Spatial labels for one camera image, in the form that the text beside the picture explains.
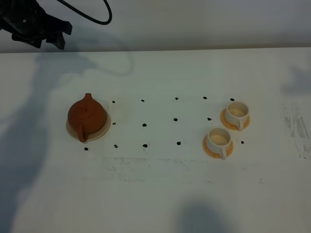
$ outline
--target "teapot lid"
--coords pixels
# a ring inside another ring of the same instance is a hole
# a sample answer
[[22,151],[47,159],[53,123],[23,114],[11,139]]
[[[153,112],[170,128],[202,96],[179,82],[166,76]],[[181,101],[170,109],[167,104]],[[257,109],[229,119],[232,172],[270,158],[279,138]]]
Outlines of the teapot lid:
[[75,119],[86,119],[96,111],[96,101],[90,93],[86,93],[85,97],[74,103],[69,109],[68,116]]

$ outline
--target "white tea cup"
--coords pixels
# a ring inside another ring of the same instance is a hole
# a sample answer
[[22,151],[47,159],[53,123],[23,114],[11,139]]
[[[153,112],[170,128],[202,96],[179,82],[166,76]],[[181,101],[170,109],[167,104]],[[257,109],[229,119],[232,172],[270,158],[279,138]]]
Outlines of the white tea cup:
[[244,123],[249,116],[248,106],[245,103],[234,101],[225,109],[225,120],[230,125],[237,126],[238,130],[244,128]]
[[223,128],[212,129],[209,131],[206,138],[207,148],[215,154],[220,154],[221,159],[226,159],[230,144],[231,136],[229,132]]

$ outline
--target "black cable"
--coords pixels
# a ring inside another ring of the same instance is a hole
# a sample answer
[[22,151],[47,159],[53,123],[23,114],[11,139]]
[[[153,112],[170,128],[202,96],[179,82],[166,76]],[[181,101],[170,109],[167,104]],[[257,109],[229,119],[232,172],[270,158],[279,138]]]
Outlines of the black cable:
[[109,19],[105,22],[103,21],[99,21],[97,19],[94,19],[86,14],[84,14],[83,12],[79,11],[77,8],[74,8],[73,6],[71,6],[69,3],[65,2],[64,0],[57,0],[58,2],[60,2],[61,4],[65,5],[66,7],[68,7],[69,9],[73,10],[74,12],[78,13],[79,15],[81,15],[82,17],[84,18],[87,18],[88,20],[91,20],[92,22],[94,23],[98,23],[98,24],[101,24],[101,25],[107,25],[111,22],[112,20],[112,12],[111,12],[111,9],[110,9],[110,6],[107,2],[107,0],[104,0],[105,4],[106,4],[106,7],[107,7],[107,10],[109,12]]

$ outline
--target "brown clay teapot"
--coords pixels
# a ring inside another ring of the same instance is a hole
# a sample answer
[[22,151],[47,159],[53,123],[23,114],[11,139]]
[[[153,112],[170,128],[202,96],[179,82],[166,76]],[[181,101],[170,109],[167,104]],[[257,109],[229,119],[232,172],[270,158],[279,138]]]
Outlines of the brown clay teapot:
[[90,133],[100,130],[107,121],[107,112],[90,93],[74,103],[68,112],[69,125],[78,132],[79,140],[86,142]]

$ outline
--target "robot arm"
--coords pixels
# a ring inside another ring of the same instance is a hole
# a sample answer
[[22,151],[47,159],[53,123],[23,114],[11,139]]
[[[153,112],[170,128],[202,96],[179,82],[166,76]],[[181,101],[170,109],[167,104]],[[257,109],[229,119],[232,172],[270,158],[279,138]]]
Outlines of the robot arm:
[[[104,0],[109,19],[101,22],[85,15],[63,0],[58,0],[81,16],[102,25],[110,23],[112,13]],[[41,47],[42,40],[52,43],[60,50],[65,47],[63,33],[71,34],[72,25],[45,13],[36,0],[0,0],[0,30],[12,33],[14,41],[21,41],[36,48]]]

